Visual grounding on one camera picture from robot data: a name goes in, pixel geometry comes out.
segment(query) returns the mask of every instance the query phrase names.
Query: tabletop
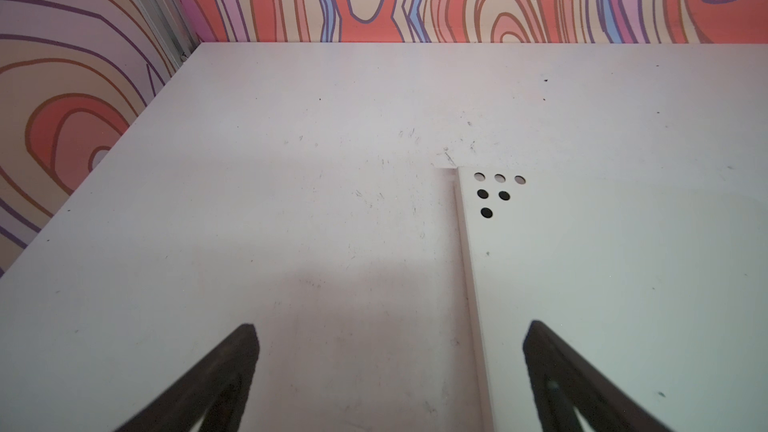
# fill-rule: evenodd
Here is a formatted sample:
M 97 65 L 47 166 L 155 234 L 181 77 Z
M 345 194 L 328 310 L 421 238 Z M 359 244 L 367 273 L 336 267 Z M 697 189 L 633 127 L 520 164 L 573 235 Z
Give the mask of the tabletop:
M 768 203 L 766 72 L 768 46 L 203 44 L 0 280 L 0 429 L 112 430 L 250 322 L 241 430 L 480 430 L 453 169 Z

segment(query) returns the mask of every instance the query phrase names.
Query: white board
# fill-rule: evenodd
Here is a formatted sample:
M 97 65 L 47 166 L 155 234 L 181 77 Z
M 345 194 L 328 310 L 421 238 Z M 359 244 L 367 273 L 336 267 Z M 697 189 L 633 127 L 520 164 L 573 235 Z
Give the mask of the white board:
M 456 190 L 486 430 L 540 430 L 522 352 L 533 319 L 674 430 L 764 430 L 763 204 L 475 167 Z

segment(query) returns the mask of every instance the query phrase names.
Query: metal frame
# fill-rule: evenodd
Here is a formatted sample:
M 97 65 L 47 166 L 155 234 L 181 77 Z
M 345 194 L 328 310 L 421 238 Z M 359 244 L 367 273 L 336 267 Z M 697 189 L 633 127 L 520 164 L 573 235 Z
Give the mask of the metal frame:
M 252 324 L 242 324 L 116 432 L 235 432 L 259 358 Z
M 531 322 L 523 352 L 544 432 L 582 432 L 574 407 L 595 432 L 670 432 L 543 322 Z
M 179 0 L 134 0 L 165 53 L 178 69 L 200 42 Z

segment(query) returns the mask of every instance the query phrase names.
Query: white table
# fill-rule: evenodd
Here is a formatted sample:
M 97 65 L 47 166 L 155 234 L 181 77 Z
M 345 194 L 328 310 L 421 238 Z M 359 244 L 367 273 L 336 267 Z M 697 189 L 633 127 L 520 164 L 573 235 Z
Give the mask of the white table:
M 766 72 L 768 46 L 204 44 L 0 280 L 0 430 L 111 430 L 242 322 L 242 430 L 479 430 L 450 168 L 768 203 Z

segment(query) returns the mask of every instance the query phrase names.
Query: table surface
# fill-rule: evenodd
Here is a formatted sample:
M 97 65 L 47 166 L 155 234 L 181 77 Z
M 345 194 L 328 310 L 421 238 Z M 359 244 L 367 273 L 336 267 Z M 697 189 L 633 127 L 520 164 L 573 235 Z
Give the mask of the table surface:
M 479 430 L 452 169 L 768 203 L 766 72 L 768 46 L 203 44 L 0 280 L 0 429 L 111 430 L 252 322 L 242 430 Z

